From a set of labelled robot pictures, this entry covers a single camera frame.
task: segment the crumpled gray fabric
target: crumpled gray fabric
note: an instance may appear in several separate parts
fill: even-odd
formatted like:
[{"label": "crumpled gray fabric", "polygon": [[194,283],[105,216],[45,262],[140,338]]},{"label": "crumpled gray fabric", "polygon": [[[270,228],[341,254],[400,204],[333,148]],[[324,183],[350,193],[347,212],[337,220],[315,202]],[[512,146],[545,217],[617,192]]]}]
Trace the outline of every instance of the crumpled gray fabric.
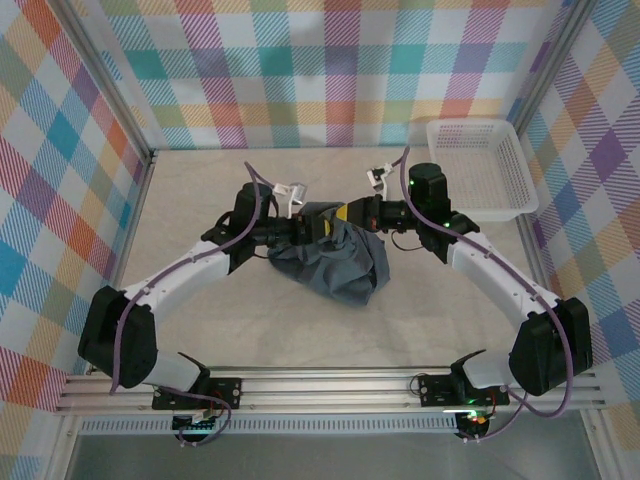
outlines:
[{"label": "crumpled gray fabric", "polygon": [[384,242],[343,220],[334,218],[342,203],[307,203],[303,214],[322,214],[333,225],[329,237],[303,246],[270,249],[271,264],[313,291],[352,306],[364,306],[389,281]]}]

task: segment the plaid backdrop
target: plaid backdrop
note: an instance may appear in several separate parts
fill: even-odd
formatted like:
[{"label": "plaid backdrop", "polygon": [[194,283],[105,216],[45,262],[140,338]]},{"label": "plaid backdrop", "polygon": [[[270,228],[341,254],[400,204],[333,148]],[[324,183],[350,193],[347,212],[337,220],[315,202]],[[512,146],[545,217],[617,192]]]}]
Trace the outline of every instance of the plaid backdrop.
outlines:
[{"label": "plaid backdrop", "polygon": [[142,163],[45,1],[0,12],[0,478],[22,480],[82,368],[79,334]]},{"label": "plaid backdrop", "polygon": [[601,0],[523,139],[554,289],[592,315],[597,371],[640,471],[640,0]]},{"label": "plaid backdrop", "polygon": [[73,3],[150,142],[193,149],[424,144],[433,118],[505,117],[571,1]]}]

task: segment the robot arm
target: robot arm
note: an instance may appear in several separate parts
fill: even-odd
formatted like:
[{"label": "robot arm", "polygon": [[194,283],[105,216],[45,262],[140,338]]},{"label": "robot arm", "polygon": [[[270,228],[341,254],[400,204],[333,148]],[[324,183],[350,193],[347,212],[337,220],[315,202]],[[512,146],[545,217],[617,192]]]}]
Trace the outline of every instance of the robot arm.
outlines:
[{"label": "robot arm", "polygon": [[[451,210],[446,179],[437,165],[416,165],[410,170],[409,176],[412,201],[425,217],[499,256],[475,223]],[[81,336],[78,348],[80,356],[113,376],[115,328],[129,300],[137,296],[123,330],[120,385],[131,388],[146,383],[212,395],[214,390],[206,367],[184,354],[158,352],[156,327],[196,290],[232,273],[250,259],[256,246],[303,245],[331,233],[331,225],[319,217],[269,217],[272,191],[261,185],[260,220],[251,233],[232,248],[202,257],[203,252],[236,237],[246,227],[255,208],[253,192],[252,184],[246,184],[236,197],[234,210],[223,215],[216,226],[201,237],[200,242],[168,268],[184,259],[195,261],[187,262],[165,276],[153,288],[147,287],[149,280],[154,278],[150,277],[123,291],[111,287],[99,290],[94,296]],[[514,380],[528,393],[542,395],[566,381],[562,345],[549,314],[494,260],[454,236],[425,226],[412,215],[403,201],[384,201],[380,195],[366,197],[345,205],[336,212],[336,217],[374,232],[396,229],[402,233],[415,230],[426,250],[466,275],[502,310],[518,331],[511,352],[476,352],[452,365],[452,377],[455,377],[452,382],[458,385],[458,398],[469,398],[472,395],[469,392],[475,391],[474,394],[477,394],[477,390],[508,385]],[[554,312],[569,338],[574,374],[590,368],[591,339],[584,305],[577,299],[561,301],[552,292],[533,282],[530,284],[538,296],[555,305]],[[187,399],[180,406],[189,409],[201,403]]]}]

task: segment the beige floor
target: beige floor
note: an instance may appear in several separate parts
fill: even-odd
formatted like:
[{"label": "beige floor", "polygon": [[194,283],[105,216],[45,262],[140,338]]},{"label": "beige floor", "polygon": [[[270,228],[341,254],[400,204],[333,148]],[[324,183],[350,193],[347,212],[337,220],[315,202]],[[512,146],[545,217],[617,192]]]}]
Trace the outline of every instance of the beige floor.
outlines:
[{"label": "beige floor", "polygon": [[[273,182],[307,183],[309,201],[349,201],[371,195],[368,167],[400,153],[399,148],[162,152],[123,284],[184,254],[232,208],[249,178],[245,160]],[[410,161],[427,158],[427,149],[417,148]],[[398,179],[398,173],[390,177],[390,199],[400,198]],[[481,227],[528,273],[514,222]],[[417,238],[406,234],[399,242],[413,246]],[[288,367],[446,365],[480,348],[510,348],[515,332],[466,278],[426,251],[405,253],[387,245],[392,279],[367,307],[322,298],[268,261],[252,259],[204,286],[170,316],[160,326],[159,347],[208,365]]]}]

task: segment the purple cable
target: purple cable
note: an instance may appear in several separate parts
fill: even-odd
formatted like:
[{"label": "purple cable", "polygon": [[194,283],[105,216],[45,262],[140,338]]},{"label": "purple cable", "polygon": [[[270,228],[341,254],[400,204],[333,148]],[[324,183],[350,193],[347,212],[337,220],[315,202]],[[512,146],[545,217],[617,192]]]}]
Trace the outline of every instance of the purple cable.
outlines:
[{"label": "purple cable", "polygon": [[248,162],[244,162],[244,165],[245,167],[247,167],[247,170],[249,171],[249,175],[251,176],[251,181],[253,182],[253,192],[256,197],[256,206],[253,210],[253,216],[251,217],[251,221],[249,222],[247,227],[240,233],[240,235],[238,235],[235,238],[232,238],[228,242],[218,247],[215,247],[211,250],[207,250],[206,252],[202,252],[202,253],[199,253],[198,255],[194,255],[193,258],[185,258],[184,260],[181,260],[171,265],[170,267],[167,267],[165,270],[158,273],[158,275],[152,278],[151,281],[143,289],[141,289],[138,293],[136,293],[133,296],[131,300],[129,300],[129,303],[127,304],[124,311],[122,312],[122,315],[120,315],[120,319],[118,320],[118,327],[116,328],[116,336],[114,339],[114,346],[113,346],[113,375],[112,375],[112,382],[111,382],[111,390],[109,391],[110,394],[115,393],[120,383],[120,348],[122,346],[122,333],[124,331],[124,325],[127,321],[127,318],[129,317],[129,313],[131,312],[131,309],[135,306],[138,300],[140,300],[145,295],[145,291],[147,291],[147,289],[153,288],[154,286],[157,285],[157,283],[160,280],[165,278],[167,275],[170,275],[171,273],[175,272],[176,270],[183,267],[184,265],[187,265],[192,262],[197,262],[198,260],[204,257],[209,257],[222,250],[225,250],[226,248],[229,248],[235,245],[236,243],[238,243],[240,240],[242,240],[244,237],[246,237],[249,234],[253,226],[258,221],[258,217],[260,216],[260,191],[258,189],[257,177],[259,175],[258,175],[258,172],[256,172]]},{"label": "purple cable", "polygon": [[256,174],[256,178],[257,178],[258,180],[260,180],[262,183],[264,183],[267,187],[269,187],[269,188],[273,188],[273,187],[274,187],[273,183],[271,183],[269,180],[267,180],[266,178],[264,178],[262,175],[260,175],[260,174],[259,174],[258,172],[256,172],[255,170],[254,170],[254,172],[255,172],[255,174]]},{"label": "purple cable", "polygon": [[[521,398],[520,396],[516,395],[509,388],[508,385],[507,385],[507,391],[509,392],[509,395],[511,395],[513,398],[515,398],[518,402],[520,402],[521,405],[527,407],[527,409],[529,409],[532,413],[534,413],[534,414],[536,414],[536,415],[538,415],[540,417],[545,417],[545,418],[557,418],[557,417],[559,417],[567,409],[567,406],[569,405],[569,402],[571,401],[571,392],[573,390],[573,359],[571,357],[571,348],[569,346],[569,339],[567,338],[567,334],[565,333],[564,328],[562,327],[562,324],[560,323],[560,319],[556,315],[556,312],[553,311],[553,308],[551,308],[551,305],[549,305],[546,302],[546,300],[544,300],[542,297],[540,297],[538,295],[538,292],[536,292],[536,290],[531,285],[529,285],[529,282],[527,282],[524,278],[522,278],[518,274],[518,272],[516,272],[508,263],[506,263],[500,257],[494,255],[489,249],[487,249],[487,248],[483,247],[482,245],[480,245],[479,243],[474,242],[473,240],[465,237],[464,235],[461,235],[458,232],[455,232],[453,230],[449,230],[448,228],[445,228],[445,227],[443,227],[441,225],[438,225],[437,223],[431,222],[430,220],[426,219],[418,211],[416,206],[411,201],[411,197],[409,196],[409,190],[407,189],[407,180],[405,178],[406,169],[407,169],[407,157],[409,156],[409,150],[410,150],[410,147],[406,147],[404,149],[404,153],[402,154],[402,157],[400,158],[400,186],[402,187],[402,195],[404,196],[404,199],[407,202],[407,205],[409,206],[409,209],[413,212],[413,214],[416,216],[416,218],[418,220],[420,220],[422,223],[424,223],[425,225],[427,225],[429,228],[437,230],[438,232],[446,233],[447,235],[451,235],[451,236],[455,237],[457,240],[460,240],[460,241],[462,241],[462,242],[464,242],[464,243],[466,243],[468,245],[471,245],[473,248],[475,248],[476,250],[481,252],[485,257],[491,258],[494,262],[496,262],[498,265],[500,265],[502,267],[502,269],[505,272],[507,272],[513,279],[515,279],[520,285],[522,285],[522,287],[527,291],[527,293],[529,293],[534,299],[536,299],[538,301],[538,303],[540,305],[542,305],[542,307],[547,311],[547,313],[551,317],[551,321],[553,322],[553,325],[555,326],[556,330],[558,331],[558,336],[560,337],[560,342],[562,343],[562,349],[564,350],[564,359],[565,359],[565,362],[566,362],[566,369],[567,369],[567,385],[566,385],[566,388],[565,388],[565,391],[564,391],[564,397],[562,399],[562,402],[560,403],[560,406],[554,412],[550,412],[550,413],[541,412],[541,411],[537,410],[535,407],[533,407],[527,401],[527,395],[525,395],[524,398]],[[516,412],[517,413],[514,414],[513,419],[515,419],[517,414],[520,413],[519,410],[517,410]]]},{"label": "purple cable", "polygon": [[222,432],[224,432],[227,429],[227,427],[229,426],[229,424],[231,423],[231,406],[227,402],[225,402],[224,400],[222,400],[220,398],[210,397],[208,395],[200,395],[200,394],[197,394],[197,393],[181,392],[180,390],[176,390],[175,388],[163,387],[163,390],[166,391],[166,392],[169,392],[169,393],[173,393],[174,395],[180,395],[180,396],[183,396],[183,397],[195,398],[195,399],[198,399],[198,400],[208,400],[210,402],[217,403],[218,405],[221,405],[222,408],[224,408],[226,410],[226,412],[227,412],[227,418],[225,418],[224,423],[222,424],[222,426],[218,430],[216,430],[215,432],[210,432],[205,438],[203,438],[199,442],[187,442],[184,439],[184,437],[182,436],[182,432],[185,430],[185,427],[182,427],[181,429],[179,429],[178,430],[178,438],[182,442],[182,446],[191,445],[192,447],[201,447],[202,445],[206,445],[207,443],[211,443],[215,439],[217,439],[220,435],[222,435]]}]

